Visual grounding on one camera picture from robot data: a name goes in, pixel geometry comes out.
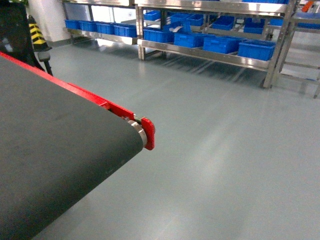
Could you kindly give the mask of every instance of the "black chair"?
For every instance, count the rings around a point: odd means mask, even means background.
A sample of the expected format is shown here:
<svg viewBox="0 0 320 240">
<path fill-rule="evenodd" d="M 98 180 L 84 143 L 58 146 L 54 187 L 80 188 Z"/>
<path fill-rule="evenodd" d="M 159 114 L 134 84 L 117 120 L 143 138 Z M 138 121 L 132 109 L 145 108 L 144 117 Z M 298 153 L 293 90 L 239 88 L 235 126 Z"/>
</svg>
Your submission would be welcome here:
<svg viewBox="0 0 320 240">
<path fill-rule="evenodd" d="M 22 3 L 0 0 L 0 52 L 44 71 L 35 56 L 26 8 Z M 44 62 L 47 73 L 53 75 L 50 54 L 39 52 L 38 58 Z"/>
</svg>

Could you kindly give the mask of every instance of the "chair leg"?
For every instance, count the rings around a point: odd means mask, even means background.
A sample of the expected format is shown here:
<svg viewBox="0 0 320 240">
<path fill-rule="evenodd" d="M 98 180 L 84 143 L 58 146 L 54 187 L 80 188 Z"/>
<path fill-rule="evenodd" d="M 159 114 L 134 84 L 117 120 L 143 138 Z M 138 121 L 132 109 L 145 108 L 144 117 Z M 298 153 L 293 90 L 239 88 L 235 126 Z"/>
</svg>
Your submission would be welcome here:
<svg viewBox="0 0 320 240">
<path fill-rule="evenodd" d="M 48 74 L 50 74 L 51 76 L 53 76 L 53 73 L 52 73 L 52 71 L 51 71 L 51 66 L 50 66 L 50 64 L 49 64 L 49 61 L 45 61 L 45 62 L 44 62 L 44 65 L 45 65 L 46 72 L 47 72 Z"/>
</svg>

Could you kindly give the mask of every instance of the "metal roller end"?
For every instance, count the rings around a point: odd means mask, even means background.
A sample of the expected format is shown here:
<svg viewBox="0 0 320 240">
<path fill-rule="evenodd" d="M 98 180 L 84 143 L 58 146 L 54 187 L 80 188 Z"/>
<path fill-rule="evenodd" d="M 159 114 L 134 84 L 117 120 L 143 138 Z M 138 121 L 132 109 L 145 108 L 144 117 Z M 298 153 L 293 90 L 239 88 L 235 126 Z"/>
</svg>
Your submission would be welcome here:
<svg viewBox="0 0 320 240">
<path fill-rule="evenodd" d="M 147 142 L 148 142 L 148 138 L 147 138 L 147 135 L 146 135 L 146 132 L 145 130 L 140 126 L 139 123 L 137 123 L 136 121 L 133 121 L 133 120 L 130 120 L 130 119 L 127 119 L 126 120 L 132 127 L 135 128 L 135 130 L 139 133 L 141 139 L 142 139 L 142 143 L 143 143 L 143 147 L 145 147 L 147 145 Z"/>
</svg>

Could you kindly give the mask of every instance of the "metal shelf rail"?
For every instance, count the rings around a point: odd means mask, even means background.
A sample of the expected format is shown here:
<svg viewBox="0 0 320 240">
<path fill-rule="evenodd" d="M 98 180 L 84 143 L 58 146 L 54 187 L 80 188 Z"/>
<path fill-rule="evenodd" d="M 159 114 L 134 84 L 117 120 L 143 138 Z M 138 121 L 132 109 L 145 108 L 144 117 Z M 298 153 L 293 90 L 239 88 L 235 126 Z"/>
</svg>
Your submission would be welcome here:
<svg viewBox="0 0 320 240">
<path fill-rule="evenodd" d="M 138 42 L 138 38 L 136 37 L 116 36 L 116 35 L 104 34 L 99 32 L 83 31 L 83 30 L 70 29 L 70 28 L 64 28 L 64 31 L 72 35 L 82 36 L 82 37 L 91 38 L 91 39 L 103 39 L 103 40 L 108 40 L 111 42 L 122 43 L 127 45 L 136 45 Z"/>
<path fill-rule="evenodd" d="M 138 35 L 138 56 L 139 59 L 145 60 L 146 57 L 152 55 L 146 54 L 146 48 L 154 49 L 154 53 L 170 52 L 213 60 L 216 62 L 257 69 L 266 71 L 266 78 L 264 79 L 263 87 L 270 88 L 272 86 L 272 79 L 279 60 L 281 49 L 283 48 L 286 32 L 289 28 L 290 20 L 296 11 L 298 0 L 290 0 L 288 4 L 275 3 L 254 3 L 254 2 L 220 2 L 220 1 L 192 1 L 192 0 L 135 0 L 135 8 L 137 15 L 137 35 Z M 167 10 L 185 11 L 191 13 L 203 13 L 209 15 L 210 13 L 226 13 L 230 15 L 244 15 L 248 17 L 257 16 L 269 18 L 283 18 L 283 25 L 280 28 L 279 37 L 277 39 L 276 47 L 273 57 L 269 61 L 262 61 L 252 58 L 240 57 L 230 54 L 221 54 L 214 52 L 207 52 L 201 49 L 193 49 L 175 46 L 172 44 L 158 43 L 144 40 L 144 9 L 157 9 L 161 11 L 161 19 L 166 19 Z"/>
<path fill-rule="evenodd" d="M 91 21 L 94 20 L 91 6 L 107 6 L 107 7 L 118 7 L 118 8 L 134 8 L 135 7 L 134 0 L 62 0 L 62 5 L 63 5 L 66 19 L 68 19 L 68 13 L 65 7 L 65 3 L 88 5 Z M 71 34 L 72 43 L 74 43 L 74 38 L 73 38 L 74 35 L 86 37 L 90 39 L 103 39 L 103 40 L 108 40 L 115 43 L 123 43 L 127 45 L 136 45 L 138 40 L 138 38 L 136 37 L 116 36 L 116 35 L 103 34 L 99 32 L 90 32 L 90 31 L 68 29 L 68 28 L 64 28 L 63 30 Z"/>
<path fill-rule="evenodd" d="M 286 57 L 289 52 L 289 48 L 290 48 L 290 45 L 291 45 L 292 40 L 294 38 L 295 32 L 300 31 L 300 32 L 306 32 L 306 33 L 320 34 L 320 29 L 301 28 L 301 27 L 298 27 L 299 23 L 320 24 L 319 14 L 317 15 L 317 17 L 305 18 L 305 17 L 298 16 L 296 13 L 290 19 L 289 28 L 288 28 L 288 31 L 287 31 L 285 38 L 284 38 L 284 43 L 283 43 L 283 46 L 282 46 L 280 54 L 279 54 L 279 60 L 276 65 L 271 83 L 275 82 L 279 77 L 282 77 L 285 79 L 296 80 L 296 81 L 307 83 L 307 84 L 317 85 L 318 87 L 316 88 L 316 91 L 313 96 L 313 98 L 316 99 L 317 96 L 320 94 L 320 65 L 310 65 L 310 64 L 302 64 L 302 63 L 297 63 L 297 62 L 286 61 Z M 284 73 L 282 73 L 282 69 L 283 69 L 284 64 L 307 68 L 307 69 L 319 70 L 319 74 L 316 79 L 302 78 L 302 77 L 298 77 L 298 76 L 284 74 Z"/>
</svg>

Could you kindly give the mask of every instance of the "yellow and black striped post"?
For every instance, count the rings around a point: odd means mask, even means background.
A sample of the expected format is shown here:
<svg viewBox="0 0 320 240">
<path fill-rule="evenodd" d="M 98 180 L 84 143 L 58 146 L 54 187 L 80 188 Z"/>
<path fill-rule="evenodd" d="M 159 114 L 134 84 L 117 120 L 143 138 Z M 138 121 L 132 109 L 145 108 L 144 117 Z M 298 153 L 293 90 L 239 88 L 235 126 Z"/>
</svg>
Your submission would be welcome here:
<svg viewBox="0 0 320 240">
<path fill-rule="evenodd" d="M 33 18 L 33 16 L 29 15 L 28 17 L 28 23 L 31 33 L 31 39 L 33 44 L 33 49 L 35 52 L 45 52 L 52 49 L 52 47 L 48 46 L 42 32 L 40 31 L 40 28 L 38 27 L 38 24 L 36 20 Z"/>
</svg>

